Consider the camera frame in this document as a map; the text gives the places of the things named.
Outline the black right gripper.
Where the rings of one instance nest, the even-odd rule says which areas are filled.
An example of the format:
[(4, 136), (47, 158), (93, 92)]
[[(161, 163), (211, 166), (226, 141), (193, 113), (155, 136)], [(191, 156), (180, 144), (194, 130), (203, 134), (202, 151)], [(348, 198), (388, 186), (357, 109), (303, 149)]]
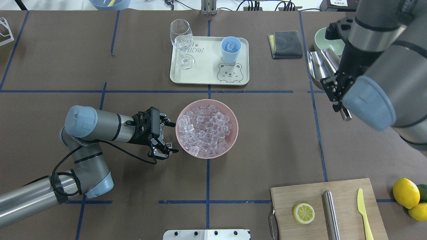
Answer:
[(342, 99), (355, 79), (366, 70), (367, 52), (351, 45), (344, 48), (340, 59), (331, 48), (320, 50), (321, 67), (326, 77), (320, 79), (328, 99), (333, 103), (335, 112), (343, 113)]

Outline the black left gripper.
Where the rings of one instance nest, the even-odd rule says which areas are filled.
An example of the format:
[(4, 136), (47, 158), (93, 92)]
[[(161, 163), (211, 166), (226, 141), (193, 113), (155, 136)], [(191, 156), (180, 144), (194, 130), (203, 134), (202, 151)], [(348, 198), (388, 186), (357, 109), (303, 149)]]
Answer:
[(149, 146), (148, 157), (153, 160), (165, 160), (170, 155), (179, 152), (171, 142), (165, 143), (162, 138), (164, 126), (176, 127), (166, 113), (160, 113), (157, 108), (150, 107), (146, 111), (139, 111), (131, 120), (124, 122), (124, 126), (134, 127), (132, 137), (127, 143)]

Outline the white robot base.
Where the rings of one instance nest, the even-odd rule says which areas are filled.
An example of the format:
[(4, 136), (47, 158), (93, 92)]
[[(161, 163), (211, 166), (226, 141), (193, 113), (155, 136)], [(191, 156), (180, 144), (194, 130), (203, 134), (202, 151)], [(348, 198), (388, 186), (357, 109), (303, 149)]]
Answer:
[(247, 229), (189, 229), (167, 230), (163, 240), (250, 240)]

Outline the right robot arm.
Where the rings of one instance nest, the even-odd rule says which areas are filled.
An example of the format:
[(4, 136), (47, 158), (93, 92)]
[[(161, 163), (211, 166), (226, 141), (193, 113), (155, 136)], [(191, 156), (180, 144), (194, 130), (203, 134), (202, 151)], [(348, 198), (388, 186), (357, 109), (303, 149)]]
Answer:
[(322, 88), (344, 121), (356, 116), (376, 131), (391, 127), (426, 155), (425, 0), (362, 0), (354, 18), (331, 23), (328, 40), (345, 43)]

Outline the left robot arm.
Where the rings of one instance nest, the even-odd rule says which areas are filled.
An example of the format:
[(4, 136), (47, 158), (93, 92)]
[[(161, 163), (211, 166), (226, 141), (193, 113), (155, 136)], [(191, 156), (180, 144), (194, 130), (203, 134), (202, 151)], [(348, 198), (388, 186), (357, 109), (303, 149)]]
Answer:
[(148, 146), (151, 161), (131, 154), (144, 163), (156, 165), (178, 152), (163, 139), (163, 127), (175, 127), (165, 113), (150, 107), (133, 116), (125, 116), (89, 106), (74, 105), (66, 115), (59, 138), (69, 149), (74, 167), (58, 172), (56, 165), (49, 175), (31, 181), (1, 195), (1, 228), (12, 225), (70, 199), (85, 195), (96, 198), (113, 188), (111, 171), (105, 161), (101, 143), (114, 142)]

